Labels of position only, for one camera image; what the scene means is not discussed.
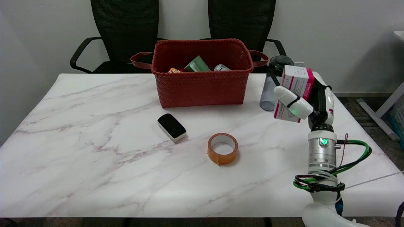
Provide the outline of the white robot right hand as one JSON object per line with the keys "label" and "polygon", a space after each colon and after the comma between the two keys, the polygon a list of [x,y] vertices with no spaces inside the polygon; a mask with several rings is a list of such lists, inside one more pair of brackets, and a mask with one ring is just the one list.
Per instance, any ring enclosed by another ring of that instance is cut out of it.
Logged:
{"label": "white robot right hand", "polygon": [[327,85],[317,72],[309,70],[306,94],[295,94],[284,86],[276,86],[274,95],[277,104],[274,118],[299,123],[307,119],[311,131],[330,131],[334,129],[334,95],[332,87]]}

